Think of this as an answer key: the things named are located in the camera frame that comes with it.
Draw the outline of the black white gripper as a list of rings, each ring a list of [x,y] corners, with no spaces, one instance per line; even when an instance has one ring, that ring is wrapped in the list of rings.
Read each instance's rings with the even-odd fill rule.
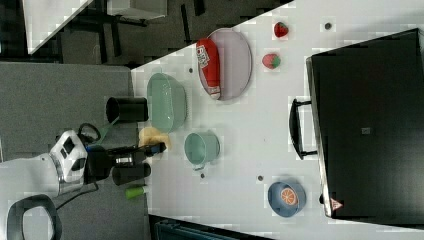
[[[132,145],[108,151],[101,146],[86,147],[74,130],[68,130],[58,138],[50,150],[49,156],[56,167],[59,182],[58,194],[63,195],[79,190],[85,184],[107,178],[113,166],[135,167],[144,163],[144,159],[119,156],[142,154],[145,157],[152,157],[165,150],[164,143],[141,147]],[[115,164],[110,155],[116,157]]]

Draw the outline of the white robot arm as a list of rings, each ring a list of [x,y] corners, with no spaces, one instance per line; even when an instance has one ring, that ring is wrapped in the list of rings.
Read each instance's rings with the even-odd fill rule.
[[[108,177],[120,186],[147,176],[144,160],[166,150],[156,143],[105,149],[69,130],[50,152],[1,164],[1,240],[61,240],[53,199]]]

